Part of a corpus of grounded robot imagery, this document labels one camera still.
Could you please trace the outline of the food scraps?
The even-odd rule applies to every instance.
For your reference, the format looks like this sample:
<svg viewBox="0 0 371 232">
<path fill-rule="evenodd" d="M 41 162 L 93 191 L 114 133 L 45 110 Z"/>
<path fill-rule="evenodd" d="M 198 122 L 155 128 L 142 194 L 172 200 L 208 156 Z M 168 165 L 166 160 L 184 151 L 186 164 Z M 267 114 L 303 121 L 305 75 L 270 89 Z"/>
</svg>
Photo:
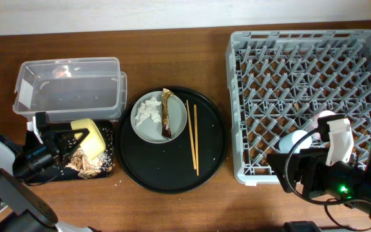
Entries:
<svg viewBox="0 0 371 232">
<path fill-rule="evenodd" d="M 66 168 L 76 171 L 78 176 L 83 179 L 93 179 L 102 173 L 110 174 L 113 167 L 113 158 L 105 151 L 90 160 L 81 148 L 77 149 L 66 165 Z"/>
</svg>

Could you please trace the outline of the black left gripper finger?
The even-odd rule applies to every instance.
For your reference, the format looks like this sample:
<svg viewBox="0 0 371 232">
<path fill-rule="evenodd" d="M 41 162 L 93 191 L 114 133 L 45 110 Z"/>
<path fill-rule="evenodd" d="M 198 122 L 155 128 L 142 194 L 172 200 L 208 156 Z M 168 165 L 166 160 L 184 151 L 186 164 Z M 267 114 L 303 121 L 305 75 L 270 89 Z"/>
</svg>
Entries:
<svg viewBox="0 0 371 232">
<path fill-rule="evenodd" d="M 70 122 L 49 123 L 48 127 L 52 131 L 72 130 Z"/>
<path fill-rule="evenodd" d="M 72 156 L 80 147 L 85 138 L 90 134 L 87 128 L 77 130 L 59 130 L 59 151 L 62 158 Z"/>
</svg>

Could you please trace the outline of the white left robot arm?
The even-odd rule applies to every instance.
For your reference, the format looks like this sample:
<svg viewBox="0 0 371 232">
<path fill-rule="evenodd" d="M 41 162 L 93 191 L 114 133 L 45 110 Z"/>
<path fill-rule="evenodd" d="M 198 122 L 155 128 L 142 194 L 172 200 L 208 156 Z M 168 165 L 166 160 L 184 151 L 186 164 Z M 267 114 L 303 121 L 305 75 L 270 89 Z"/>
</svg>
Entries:
<svg viewBox="0 0 371 232">
<path fill-rule="evenodd" d="M 91 119 L 65 126 L 39 112 L 27 124 L 26 143 L 0 135 L 0 231 L 90 231 L 58 220 L 47 203 L 30 190 L 30 179 L 52 166 L 61 167 L 83 142 L 100 137 Z"/>
</svg>

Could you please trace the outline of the yellow bowl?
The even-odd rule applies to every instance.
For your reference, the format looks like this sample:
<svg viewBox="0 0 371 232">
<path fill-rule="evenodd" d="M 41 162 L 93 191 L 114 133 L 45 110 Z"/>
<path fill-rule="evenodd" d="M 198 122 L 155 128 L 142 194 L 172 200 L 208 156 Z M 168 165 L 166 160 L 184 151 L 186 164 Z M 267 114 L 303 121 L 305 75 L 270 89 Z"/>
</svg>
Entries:
<svg viewBox="0 0 371 232">
<path fill-rule="evenodd" d="M 80 147 L 89 160 L 97 158 L 105 149 L 104 139 L 91 119 L 79 119 L 70 122 L 72 130 L 88 129 L 89 133 L 81 142 Z"/>
</svg>

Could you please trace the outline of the gold snack wrapper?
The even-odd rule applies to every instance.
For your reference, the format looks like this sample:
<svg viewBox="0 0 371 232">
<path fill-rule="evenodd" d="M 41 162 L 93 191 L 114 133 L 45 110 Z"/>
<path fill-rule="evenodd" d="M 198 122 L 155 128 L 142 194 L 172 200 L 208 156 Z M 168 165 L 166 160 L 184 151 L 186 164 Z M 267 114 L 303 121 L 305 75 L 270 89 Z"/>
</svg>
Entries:
<svg viewBox="0 0 371 232">
<path fill-rule="evenodd" d="M 168 112 L 168 99 L 172 96 L 172 91 L 167 88 L 162 90 L 162 136 L 167 139 L 172 138 Z"/>
</svg>

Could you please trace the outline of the wooden chopstick left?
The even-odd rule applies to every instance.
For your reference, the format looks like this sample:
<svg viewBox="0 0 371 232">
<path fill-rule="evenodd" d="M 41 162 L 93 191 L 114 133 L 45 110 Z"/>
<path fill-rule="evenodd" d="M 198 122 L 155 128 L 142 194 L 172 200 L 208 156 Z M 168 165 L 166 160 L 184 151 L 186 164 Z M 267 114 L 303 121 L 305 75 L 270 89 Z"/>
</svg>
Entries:
<svg viewBox="0 0 371 232">
<path fill-rule="evenodd" d="M 195 145 L 194 145 L 194 139 L 193 139 L 193 130 L 191 125 L 191 116 L 189 111 L 189 101 L 186 100 L 186 110 L 187 110 L 187 123 L 189 126 L 189 138 L 191 143 L 191 153 L 192 153 L 192 160 L 193 160 L 193 168 L 196 170 L 196 155 L 195 155 Z"/>
</svg>

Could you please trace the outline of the grey plate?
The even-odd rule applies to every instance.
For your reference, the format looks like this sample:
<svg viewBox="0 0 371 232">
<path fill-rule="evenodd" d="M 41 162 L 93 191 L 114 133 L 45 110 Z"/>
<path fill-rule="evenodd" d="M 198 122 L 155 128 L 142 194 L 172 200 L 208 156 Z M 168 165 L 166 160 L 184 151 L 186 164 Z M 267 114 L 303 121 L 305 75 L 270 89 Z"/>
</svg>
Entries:
<svg viewBox="0 0 371 232">
<path fill-rule="evenodd" d="M 162 90 L 146 93 L 136 101 L 131 111 L 130 119 L 134 132 L 144 141 L 154 144 L 161 144 L 176 139 L 187 124 L 185 103 L 176 95 L 168 98 L 167 106 L 171 138 L 167 138 L 162 135 L 162 121 L 156 122 L 151 116 L 144 117 L 144 108 L 149 106 L 146 103 L 147 101 L 160 102 L 154 109 L 158 112 L 159 117 L 162 118 Z"/>
</svg>

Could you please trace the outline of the pink cup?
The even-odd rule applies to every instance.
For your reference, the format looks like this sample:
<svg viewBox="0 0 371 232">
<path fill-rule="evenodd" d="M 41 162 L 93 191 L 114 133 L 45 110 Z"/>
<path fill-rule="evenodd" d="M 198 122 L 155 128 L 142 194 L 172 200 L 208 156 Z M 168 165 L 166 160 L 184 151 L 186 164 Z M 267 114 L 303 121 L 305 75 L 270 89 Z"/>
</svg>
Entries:
<svg viewBox="0 0 371 232">
<path fill-rule="evenodd" d="M 309 126 L 308 128 L 308 131 L 312 131 L 313 129 L 316 129 L 318 127 L 318 119 L 319 118 L 322 118 L 322 117 L 326 117 L 326 116 L 331 116 L 331 115 L 334 115 L 334 112 L 333 111 L 330 111 L 330 110 L 323 110 L 317 114 L 315 114 L 311 120 L 312 120 L 312 124 Z M 318 132 L 314 133 L 312 135 L 312 138 L 314 140 L 320 140 L 321 139 L 321 136 Z"/>
</svg>

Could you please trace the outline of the clear plastic bin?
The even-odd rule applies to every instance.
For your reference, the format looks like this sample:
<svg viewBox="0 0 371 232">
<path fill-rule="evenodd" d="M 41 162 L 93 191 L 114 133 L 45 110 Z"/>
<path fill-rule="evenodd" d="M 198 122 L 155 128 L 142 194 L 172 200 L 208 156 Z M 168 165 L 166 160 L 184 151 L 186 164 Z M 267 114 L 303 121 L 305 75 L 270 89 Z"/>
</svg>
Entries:
<svg viewBox="0 0 371 232">
<path fill-rule="evenodd" d="M 128 80 L 116 57 L 26 61 L 14 93 L 14 113 L 29 121 L 40 111 L 52 122 L 117 121 L 127 105 Z"/>
</svg>

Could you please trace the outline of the black rectangular tray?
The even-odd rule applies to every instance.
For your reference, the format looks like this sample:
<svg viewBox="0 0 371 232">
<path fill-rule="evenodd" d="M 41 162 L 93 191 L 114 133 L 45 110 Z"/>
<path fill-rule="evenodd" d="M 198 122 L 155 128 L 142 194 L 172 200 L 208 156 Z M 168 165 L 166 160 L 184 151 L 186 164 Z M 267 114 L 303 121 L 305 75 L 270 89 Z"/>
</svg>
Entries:
<svg viewBox="0 0 371 232">
<path fill-rule="evenodd" d="M 99 168 L 100 172 L 96 175 L 86 176 L 72 168 L 66 168 L 65 166 L 60 167 L 58 164 L 54 164 L 49 168 L 46 168 L 39 174 L 36 174 L 33 178 L 29 179 L 27 183 L 31 185 L 46 184 L 48 182 L 59 182 L 66 180 L 83 180 L 83 179 L 101 179 L 110 176 L 113 173 L 114 167 L 114 130 L 113 124 L 110 121 L 95 121 L 96 126 L 100 130 L 102 138 L 106 144 L 106 149 L 102 152 L 98 158 L 102 161 L 102 166 Z"/>
</svg>

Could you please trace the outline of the grey dishwasher rack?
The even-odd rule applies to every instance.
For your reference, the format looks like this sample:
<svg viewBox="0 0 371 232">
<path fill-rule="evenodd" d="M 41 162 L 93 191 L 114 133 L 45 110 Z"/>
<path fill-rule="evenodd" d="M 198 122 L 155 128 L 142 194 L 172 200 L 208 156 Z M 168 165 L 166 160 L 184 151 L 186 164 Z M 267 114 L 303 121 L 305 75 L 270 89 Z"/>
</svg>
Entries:
<svg viewBox="0 0 371 232">
<path fill-rule="evenodd" d="M 266 157 L 323 111 L 345 114 L 365 168 L 371 139 L 371 30 L 237 31 L 225 53 L 234 177 L 278 182 Z"/>
</svg>

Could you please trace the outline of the round black tray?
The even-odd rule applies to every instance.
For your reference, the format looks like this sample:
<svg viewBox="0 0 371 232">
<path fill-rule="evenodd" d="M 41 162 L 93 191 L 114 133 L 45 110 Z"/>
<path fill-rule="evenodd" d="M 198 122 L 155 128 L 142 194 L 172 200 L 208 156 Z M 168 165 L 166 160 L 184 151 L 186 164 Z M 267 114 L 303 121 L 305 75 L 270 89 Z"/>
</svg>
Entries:
<svg viewBox="0 0 371 232">
<path fill-rule="evenodd" d="M 201 186 L 217 172 L 227 155 L 228 141 L 224 119 L 209 98 L 189 88 L 172 86 L 170 90 L 190 104 L 191 122 L 198 126 L 199 169 L 193 168 L 188 129 L 167 143 L 146 142 L 132 128 L 132 104 L 119 120 L 115 152 L 121 168 L 138 185 L 178 194 Z"/>
</svg>

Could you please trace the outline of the light blue cup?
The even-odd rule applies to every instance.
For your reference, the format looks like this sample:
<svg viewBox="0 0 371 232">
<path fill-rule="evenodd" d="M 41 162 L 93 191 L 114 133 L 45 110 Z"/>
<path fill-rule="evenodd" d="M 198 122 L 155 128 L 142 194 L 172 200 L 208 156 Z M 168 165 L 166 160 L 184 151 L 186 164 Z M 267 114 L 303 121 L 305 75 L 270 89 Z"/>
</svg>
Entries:
<svg viewBox="0 0 371 232">
<path fill-rule="evenodd" d="M 293 145 L 297 143 L 303 136 L 307 134 L 304 130 L 296 130 L 284 137 L 282 137 L 278 143 L 280 153 L 289 153 Z M 307 137 L 294 151 L 299 153 L 302 149 L 309 149 L 312 144 L 312 138 Z"/>
</svg>

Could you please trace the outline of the crumpled white tissue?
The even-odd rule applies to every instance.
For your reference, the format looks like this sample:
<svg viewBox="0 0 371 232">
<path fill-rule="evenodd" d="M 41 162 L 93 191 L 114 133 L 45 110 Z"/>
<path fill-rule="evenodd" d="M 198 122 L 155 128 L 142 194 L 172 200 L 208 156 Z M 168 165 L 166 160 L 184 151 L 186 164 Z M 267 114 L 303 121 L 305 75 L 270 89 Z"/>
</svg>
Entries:
<svg viewBox="0 0 371 232">
<path fill-rule="evenodd" d="M 140 103 L 137 109 L 136 127 L 139 127 L 146 119 L 150 118 L 154 123 L 162 122 L 162 116 L 159 112 L 159 107 L 162 105 L 155 97 Z"/>
</svg>

